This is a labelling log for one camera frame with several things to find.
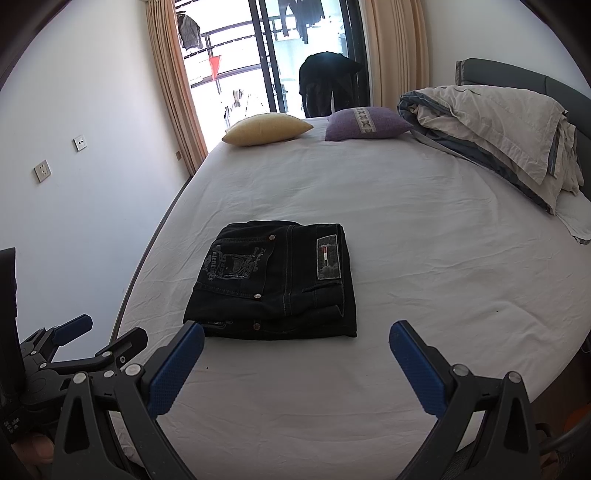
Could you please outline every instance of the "yellow pillow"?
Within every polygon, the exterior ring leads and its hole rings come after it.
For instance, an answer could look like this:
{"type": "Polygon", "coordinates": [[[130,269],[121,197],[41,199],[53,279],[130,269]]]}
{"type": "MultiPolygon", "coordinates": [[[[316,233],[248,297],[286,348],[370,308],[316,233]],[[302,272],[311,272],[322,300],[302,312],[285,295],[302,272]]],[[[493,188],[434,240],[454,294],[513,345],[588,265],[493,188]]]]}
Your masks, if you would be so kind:
{"type": "Polygon", "coordinates": [[[307,122],[286,113],[262,113],[240,120],[230,127],[222,141],[248,147],[290,140],[314,128],[307,122]]]}

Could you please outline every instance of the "electrical outlet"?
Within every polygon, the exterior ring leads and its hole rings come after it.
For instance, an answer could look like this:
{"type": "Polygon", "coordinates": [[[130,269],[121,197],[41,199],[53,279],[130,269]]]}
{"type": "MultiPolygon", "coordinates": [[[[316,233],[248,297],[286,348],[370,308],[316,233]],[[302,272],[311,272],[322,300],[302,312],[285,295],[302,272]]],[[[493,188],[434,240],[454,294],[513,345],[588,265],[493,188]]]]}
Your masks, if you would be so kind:
{"type": "Polygon", "coordinates": [[[76,137],[74,139],[74,145],[76,146],[76,149],[78,151],[82,150],[83,148],[86,148],[86,139],[84,138],[84,135],[76,137]]]}
{"type": "Polygon", "coordinates": [[[47,160],[43,160],[38,166],[35,167],[34,170],[35,174],[37,174],[37,178],[39,179],[39,183],[51,175],[51,170],[49,169],[47,160]]]}

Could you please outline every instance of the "dark denim jeans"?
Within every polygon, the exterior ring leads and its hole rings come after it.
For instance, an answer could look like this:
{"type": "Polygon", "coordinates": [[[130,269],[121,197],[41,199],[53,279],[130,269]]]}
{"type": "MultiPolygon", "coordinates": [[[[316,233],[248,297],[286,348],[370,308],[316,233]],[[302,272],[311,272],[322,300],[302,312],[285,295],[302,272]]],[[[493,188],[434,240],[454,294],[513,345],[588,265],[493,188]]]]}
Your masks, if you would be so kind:
{"type": "Polygon", "coordinates": [[[217,236],[185,311],[208,336],[357,336],[345,233],[338,224],[232,223],[217,236]]]}

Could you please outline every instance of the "headboard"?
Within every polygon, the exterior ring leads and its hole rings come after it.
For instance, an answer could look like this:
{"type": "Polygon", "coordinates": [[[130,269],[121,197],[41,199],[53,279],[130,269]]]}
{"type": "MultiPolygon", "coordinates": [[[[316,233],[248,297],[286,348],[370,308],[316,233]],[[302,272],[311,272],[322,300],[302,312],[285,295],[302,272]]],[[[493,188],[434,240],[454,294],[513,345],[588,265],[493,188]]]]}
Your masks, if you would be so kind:
{"type": "Polygon", "coordinates": [[[541,73],[492,60],[467,59],[456,64],[457,85],[494,85],[542,93],[558,101],[577,127],[577,153],[585,185],[581,191],[591,199],[591,99],[541,73]]]}

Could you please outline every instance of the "purple pillow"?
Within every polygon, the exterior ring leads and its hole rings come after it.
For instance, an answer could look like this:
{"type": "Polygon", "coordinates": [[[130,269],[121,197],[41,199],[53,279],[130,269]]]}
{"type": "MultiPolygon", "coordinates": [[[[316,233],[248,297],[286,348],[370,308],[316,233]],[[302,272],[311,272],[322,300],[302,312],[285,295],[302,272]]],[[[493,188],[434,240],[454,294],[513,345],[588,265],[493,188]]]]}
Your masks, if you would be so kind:
{"type": "Polygon", "coordinates": [[[360,106],[333,113],[329,117],[324,139],[338,142],[349,138],[394,138],[412,127],[389,108],[360,106]]]}

